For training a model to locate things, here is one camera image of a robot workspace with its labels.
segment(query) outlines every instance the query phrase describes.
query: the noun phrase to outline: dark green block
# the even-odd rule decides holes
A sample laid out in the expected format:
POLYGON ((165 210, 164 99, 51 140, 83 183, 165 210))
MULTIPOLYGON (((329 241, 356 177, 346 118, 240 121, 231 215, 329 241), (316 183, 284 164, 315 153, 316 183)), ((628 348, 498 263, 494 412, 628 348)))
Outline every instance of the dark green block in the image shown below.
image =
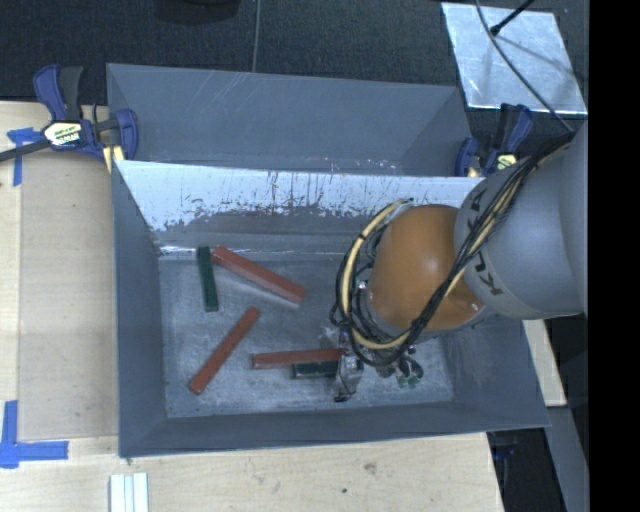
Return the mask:
POLYGON ((338 361, 322 361, 320 363, 296 363, 292 365, 292 370, 294 379, 335 377, 338 373, 338 361))
POLYGON ((198 259, 198 269, 200 270, 200 282, 202 283, 204 310, 207 312, 218 311, 218 291, 216 290, 216 282, 213 279, 211 249, 209 249, 209 246, 198 247, 196 257, 198 259))

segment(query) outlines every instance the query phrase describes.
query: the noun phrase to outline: bin floor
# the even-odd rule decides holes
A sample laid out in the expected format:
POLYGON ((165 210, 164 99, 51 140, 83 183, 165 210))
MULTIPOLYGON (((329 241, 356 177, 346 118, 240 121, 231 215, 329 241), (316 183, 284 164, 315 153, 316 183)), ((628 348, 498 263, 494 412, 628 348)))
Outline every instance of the bin floor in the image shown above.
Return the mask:
POLYGON ((263 290, 232 272, 214 266, 219 311, 206 313, 193 252, 162 256, 160 283, 164 331, 166 408, 168 417, 195 417, 275 411, 308 411, 393 404, 450 401, 453 389, 442 341, 418 345, 415 358, 425 376, 414 388, 400 388, 394 377, 382 379, 365 367, 358 392, 335 403, 333 379, 293 380, 288 368, 251 369, 259 352, 335 347, 338 330, 329 321, 335 276, 342 253, 247 252, 245 257, 304 285, 300 305, 263 290), (218 374, 200 395, 187 384, 210 357, 244 311, 262 313, 218 374))

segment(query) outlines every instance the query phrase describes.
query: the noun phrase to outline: wire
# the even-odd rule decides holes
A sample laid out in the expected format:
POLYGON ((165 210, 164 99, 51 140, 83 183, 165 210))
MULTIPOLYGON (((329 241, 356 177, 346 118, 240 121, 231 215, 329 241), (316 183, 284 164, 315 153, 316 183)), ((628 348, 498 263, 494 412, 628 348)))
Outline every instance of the wire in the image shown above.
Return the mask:
POLYGON ((474 3, 476 5, 476 11, 478 12, 478 16, 480 17, 480 22, 482 23, 482 27, 484 28, 484 31, 487 33, 487 36, 489 37, 489 40, 491 41, 491 43, 493 44, 495 49, 498 51, 498 53, 500 54, 502 59, 505 61, 507 66, 509 66, 511 71, 513 71, 513 73, 524 84, 524 86, 527 89, 529 89, 531 94, 533 94, 536 97, 536 99, 540 103, 542 103, 542 105, 544 105, 544 107, 549 111, 549 113, 553 117, 555 117, 558 121, 560 121, 562 126, 569 133, 575 133, 575 130, 573 128, 571 128, 571 126, 569 126, 569 124, 564 119, 562 119, 562 117, 560 117, 558 115, 558 113, 555 111, 555 109, 540 95, 540 93, 533 87, 533 85, 531 85, 531 83, 522 75, 522 73, 520 73, 520 71, 518 71, 518 69, 513 65, 513 62, 511 62, 511 60, 509 60, 509 57, 507 57, 507 55, 504 53, 504 51, 502 50, 500 45, 498 45, 498 42, 496 41, 496 38, 491 33, 491 29, 489 28, 489 24, 487 23, 487 20, 485 19, 484 14, 482 13, 482 9, 480 8, 480 1, 479 0, 474 0, 474 3))
POLYGON ((375 329, 372 329, 371 326, 367 324, 366 319, 364 319, 364 315, 360 311, 359 303, 356 303, 355 312, 352 308, 354 288, 357 290, 355 292, 356 300, 359 300, 360 294, 360 290, 357 289, 354 279, 354 268, 357 265, 360 249, 372 233, 374 233, 375 236, 377 230, 381 229, 380 225, 385 221, 387 216, 408 201, 401 200, 391 203, 374 216, 373 220, 353 241, 341 262, 336 277, 336 304, 334 304, 330 313, 331 321, 346 330, 354 353, 364 363, 380 368, 393 364, 403 356, 406 350, 414 344, 418 336, 424 331, 444 298, 456 286, 466 266, 477 256, 482 247, 495 235, 503 224, 513 208, 513 204, 522 190, 526 179, 548 158, 566 148, 572 137, 573 134, 567 134, 552 139, 546 144, 543 144, 531 157, 516 164, 517 167, 500 186, 482 214, 480 214, 474 222, 456 255, 456 259, 447 278, 436 289, 420 315, 411 323, 409 329, 395 338, 383 333, 377 325, 375 329), (334 316, 336 312, 340 312, 342 317, 341 322, 335 320, 334 316), (353 318, 354 313, 360 321, 361 328, 358 327, 353 318), (389 357, 382 358, 374 355, 374 358, 370 359, 360 350, 361 346, 378 351, 380 355, 386 355, 385 352, 388 352, 392 348, 396 348, 396 350, 392 352, 389 357))
POLYGON ((256 30, 253 36, 253 59, 251 60, 251 72, 256 72, 256 67, 258 65, 258 41, 260 39, 260 7, 261 1, 256 0, 256 30))

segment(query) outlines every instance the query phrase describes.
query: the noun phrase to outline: green wooden block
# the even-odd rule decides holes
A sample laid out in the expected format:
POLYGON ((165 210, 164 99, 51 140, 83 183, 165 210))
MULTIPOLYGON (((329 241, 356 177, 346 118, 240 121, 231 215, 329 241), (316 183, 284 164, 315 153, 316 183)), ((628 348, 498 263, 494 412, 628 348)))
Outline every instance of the green wooden block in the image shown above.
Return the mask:
POLYGON ((208 245, 198 247, 196 253, 198 269, 200 270, 200 282, 204 297, 204 310, 209 313, 218 311, 218 291, 213 279, 213 266, 211 264, 211 249, 208 245))

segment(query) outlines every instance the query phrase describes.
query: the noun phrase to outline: wooden block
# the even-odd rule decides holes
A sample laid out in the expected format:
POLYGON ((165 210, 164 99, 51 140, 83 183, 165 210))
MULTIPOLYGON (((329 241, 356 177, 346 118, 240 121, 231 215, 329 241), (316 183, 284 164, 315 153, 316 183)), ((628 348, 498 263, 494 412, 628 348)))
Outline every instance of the wooden block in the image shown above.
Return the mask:
POLYGON ((267 352, 254 355, 252 367, 254 370, 268 370, 271 368, 282 368, 298 363, 339 361, 343 353, 344 350, 342 350, 341 348, 267 352))
POLYGON ((226 338, 218 345, 209 360, 205 363, 198 374, 189 383, 189 389, 199 395, 208 386, 211 379, 218 373, 224 362, 229 358, 238 343, 242 341, 253 324, 260 318, 260 311, 254 307, 250 307, 245 311, 242 318, 233 326, 226 338))
POLYGON ((304 286, 289 281, 225 247, 216 247, 211 256, 211 261, 296 304, 302 302, 302 299, 307 294, 304 286))

